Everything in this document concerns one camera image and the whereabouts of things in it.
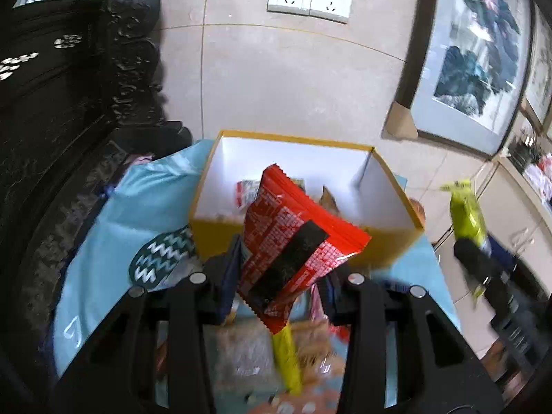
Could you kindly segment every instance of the silver screw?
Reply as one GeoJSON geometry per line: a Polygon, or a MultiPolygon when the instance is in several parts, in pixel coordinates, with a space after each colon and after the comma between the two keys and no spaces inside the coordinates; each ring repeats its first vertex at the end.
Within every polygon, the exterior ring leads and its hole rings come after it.
{"type": "Polygon", "coordinates": [[[144,294],[144,289],[142,286],[133,286],[131,289],[129,289],[129,296],[130,297],[140,297],[142,294],[144,294]]]}
{"type": "Polygon", "coordinates": [[[190,276],[190,282],[195,285],[200,285],[207,280],[207,276],[203,272],[194,272],[190,276]]]}
{"type": "Polygon", "coordinates": [[[361,285],[364,283],[364,276],[362,274],[349,274],[349,277],[347,277],[347,280],[351,282],[353,285],[361,285]]]}
{"type": "Polygon", "coordinates": [[[414,285],[410,288],[410,294],[412,294],[415,298],[422,298],[426,295],[426,289],[421,286],[414,285]]]}

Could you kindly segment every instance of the open box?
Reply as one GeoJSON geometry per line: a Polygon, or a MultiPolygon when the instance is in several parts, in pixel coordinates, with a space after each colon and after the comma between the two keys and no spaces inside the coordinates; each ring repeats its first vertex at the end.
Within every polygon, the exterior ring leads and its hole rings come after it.
{"type": "Polygon", "coordinates": [[[375,148],[342,142],[221,131],[201,176],[190,211],[202,260],[226,252],[241,233],[245,213],[236,204],[236,184],[260,180],[278,166],[303,179],[305,192],[318,201],[322,186],[336,199],[341,216],[372,236],[351,266],[389,266],[423,233],[423,226],[391,170],[375,148]]]}

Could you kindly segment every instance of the white picture mat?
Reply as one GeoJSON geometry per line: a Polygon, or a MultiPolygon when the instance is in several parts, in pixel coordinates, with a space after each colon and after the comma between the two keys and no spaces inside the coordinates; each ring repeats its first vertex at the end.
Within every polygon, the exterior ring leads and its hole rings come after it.
{"type": "Polygon", "coordinates": [[[525,96],[535,111],[541,123],[548,113],[550,99],[552,99],[552,85],[544,93],[543,80],[552,79],[552,29],[544,19],[540,9],[535,5],[535,31],[533,38],[533,59],[531,72],[527,81],[525,96]]]}
{"type": "MultiPolygon", "coordinates": [[[[519,21],[522,35],[519,45],[518,70],[522,70],[522,73],[518,72],[514,82],[515,89],[510,93],[512,116],[523,85],[531,32],[531,7],[529,0],[523,1],[526,6],[523,11],[527,17],[526,20],[519,21]]],[[[504,122],[502,129],[496,134],[473,118],[433,97],[443,68],[446,50],[451,45],[450,32],[454,3],[455,0],[437,0],[430,45],[410,111],[418,130],[452,140],[492,156],[498,151],[510,121],[504,122]]]]}
{"type": "Polygon", "coordinates": [[[412,229],[399,193],[369,152],[284,141],[222,137],[207,170],[194,218],[239,215],[236,184],[260,180],[276,163],[291,178],[303,179],[317,201],[326,185],[343,218],[382,229],[412,229]]]}

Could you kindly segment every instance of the red snack package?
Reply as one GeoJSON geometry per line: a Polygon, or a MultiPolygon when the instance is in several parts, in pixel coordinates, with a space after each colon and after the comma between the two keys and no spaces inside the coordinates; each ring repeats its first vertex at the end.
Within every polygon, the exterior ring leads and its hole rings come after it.
{"type": "Polygon", "coordinates": [[[247,209],[238,292],[276,334],[295,299],[369,240],[368,233],[328,213],[271,165],[247,209]]]}

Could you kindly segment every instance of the carved wood decoration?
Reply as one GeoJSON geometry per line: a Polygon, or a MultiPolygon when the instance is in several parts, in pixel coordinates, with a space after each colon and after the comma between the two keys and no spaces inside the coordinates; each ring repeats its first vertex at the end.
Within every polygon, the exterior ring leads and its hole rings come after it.
{"type": "Polygon", "coordinates": [[[159,18],[161,0],[108,0],[107,68],[111,83],[106,111],[120,124],[159,124],[165,120],[152,83],[158,47],[146,36],[159,18]]]}

